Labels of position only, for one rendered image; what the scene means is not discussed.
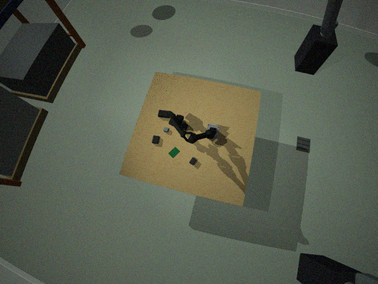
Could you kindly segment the flat green board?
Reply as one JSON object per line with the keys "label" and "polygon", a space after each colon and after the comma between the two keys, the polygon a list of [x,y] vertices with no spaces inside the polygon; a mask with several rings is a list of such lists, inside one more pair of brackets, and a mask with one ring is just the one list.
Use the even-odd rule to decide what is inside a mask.
{"label": "flat green board", "polygon": [[179,150],[176,148],[176,147],[174,147],[168,154],[172,157],[172,158],[174,158],[177,154],[179,153]]}

